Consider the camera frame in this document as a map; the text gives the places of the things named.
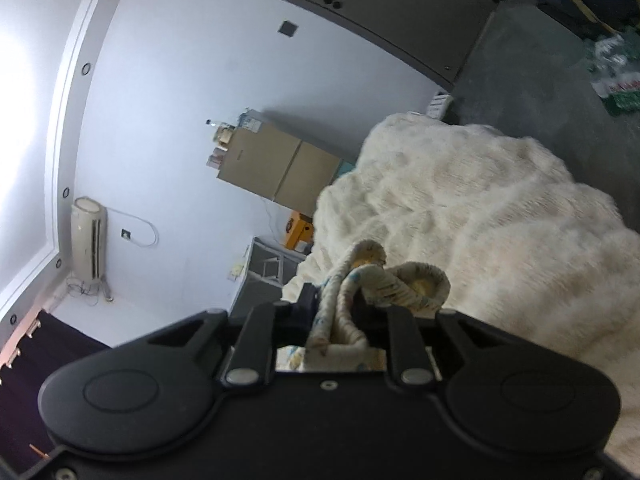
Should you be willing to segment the patterned cream children's garment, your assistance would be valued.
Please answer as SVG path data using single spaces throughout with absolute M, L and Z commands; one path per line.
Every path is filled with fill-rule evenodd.
M 355 321 L 356 299 L 367 306 L 403 307 L 434 316 L 450 293 L 446 273 L 431 263 L 386 266 L 386 253 L 374 240 L 360 240 L 320 286 L 318 312 L 301 347 L 288 348 L 289 372 L 368 372 L 384 367 L 385 356 Z

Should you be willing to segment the grey metal desk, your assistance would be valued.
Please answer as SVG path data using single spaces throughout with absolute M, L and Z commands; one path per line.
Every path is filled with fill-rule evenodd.
M 240 316 L 265 302 L 279 301 L 282 289 L 294 278 L 304 256 L 254 237 L 240 274 L 240 284 L 230 314 Z

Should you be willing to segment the orange box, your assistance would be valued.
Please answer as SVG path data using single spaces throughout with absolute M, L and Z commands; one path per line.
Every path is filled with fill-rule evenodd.
M 285 226 L 284 247 L 296 250 L 299 244 L 311 244 L 313 239 L 312 218 L 299 211 L 293 211 Z

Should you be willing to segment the brown refrigerator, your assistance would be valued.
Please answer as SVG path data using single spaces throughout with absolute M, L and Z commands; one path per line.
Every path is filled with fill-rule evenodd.
M 217 178 L 282 207 L 311 217 L 320 193 L 346 162 L 248 108 L 234 124 L 229 147 L 218 148 L 207 165 Z

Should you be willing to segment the cream fluffy blanket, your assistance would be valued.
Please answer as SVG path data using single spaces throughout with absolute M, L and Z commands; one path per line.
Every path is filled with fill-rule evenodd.
M 638 469 L 639 237 L 608 194 L 533 139 L 395 114 L 320 194 L 314 246 L 283 298 L 323 282 L 360 240 L 390 266 L 442 269 L 451 309 L 607 374 L 622 412 L 606 449 Z

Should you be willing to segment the jar on refrigerator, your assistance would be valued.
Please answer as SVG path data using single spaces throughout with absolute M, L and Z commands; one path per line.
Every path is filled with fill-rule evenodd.
M 218 148 L 226 150 L 235 132 L 235 126 L 229 125 L 226 122 L 213 122 L 211 119 L 207 119 L 205 123 L 214 129 L 213 142 Z

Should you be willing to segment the beige standing air conditioner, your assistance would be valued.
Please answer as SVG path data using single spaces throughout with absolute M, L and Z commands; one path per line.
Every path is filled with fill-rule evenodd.
M 74 273 L 84 283 L 104 277 L 107 232 L 106 209 L 89 197 L 78 197 L 70 214 Z

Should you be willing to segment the black curtain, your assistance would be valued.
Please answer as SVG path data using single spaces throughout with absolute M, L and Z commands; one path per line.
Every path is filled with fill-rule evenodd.
M 66 364 L 107 348 L 53 315 L 38 315 L 39 326 L 17 344 L 20 354 L 1 367 L 1 457 L 18 474 L 53 450 L 38 411 L 44 381 Z

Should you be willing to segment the green patterned bag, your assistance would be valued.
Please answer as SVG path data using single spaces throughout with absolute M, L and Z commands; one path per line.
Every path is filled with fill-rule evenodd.
M 608 114 L 639 111 L 639 34 L 633 28 L 585 41 L 591 88 Z

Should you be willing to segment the dark wall switch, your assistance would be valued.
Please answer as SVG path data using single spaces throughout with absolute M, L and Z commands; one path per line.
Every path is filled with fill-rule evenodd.
M 287 36 L 288 38 L 292 38 L 297 32 L 298 26 L 290 21 L 283 21 L 279 32 L 283 36 Z

